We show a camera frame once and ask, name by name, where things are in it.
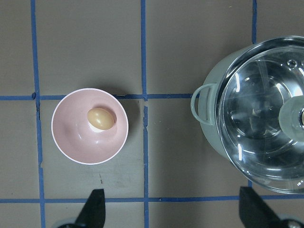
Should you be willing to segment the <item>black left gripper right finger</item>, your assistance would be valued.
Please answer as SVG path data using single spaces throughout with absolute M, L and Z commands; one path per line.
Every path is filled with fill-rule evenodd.
M 240 187 L 239 217 L 246 228 L 286 228 L 281 220 L 251 187 Z

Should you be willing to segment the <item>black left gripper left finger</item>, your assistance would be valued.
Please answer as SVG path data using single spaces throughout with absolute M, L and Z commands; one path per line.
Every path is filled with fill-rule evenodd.
M 103 189 L 92 190 L 75 220 L 78 228 L 103 228 L 105 224 L 105 194 Z

